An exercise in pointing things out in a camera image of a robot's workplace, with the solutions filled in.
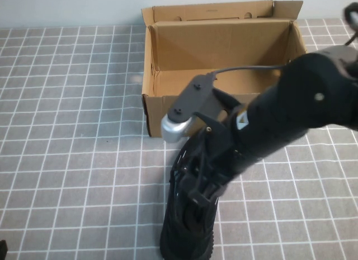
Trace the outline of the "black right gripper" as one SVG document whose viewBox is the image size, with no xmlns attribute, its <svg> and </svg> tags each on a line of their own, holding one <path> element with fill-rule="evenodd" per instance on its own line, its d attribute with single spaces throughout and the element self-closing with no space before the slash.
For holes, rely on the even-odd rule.
<svg viewBox="0 0 358 260">
<path fill-rule="evenodd" d="M 222 196 L 236 176 L 295 139 L 295 124 L 277 102 L 237 103 L 225 111 L 222 122 L 212 114 L 196 112 L 211 128 L 200 138 L 197 186 L 188 186 L 189 199 L 199 206 Z"/>
</svg>

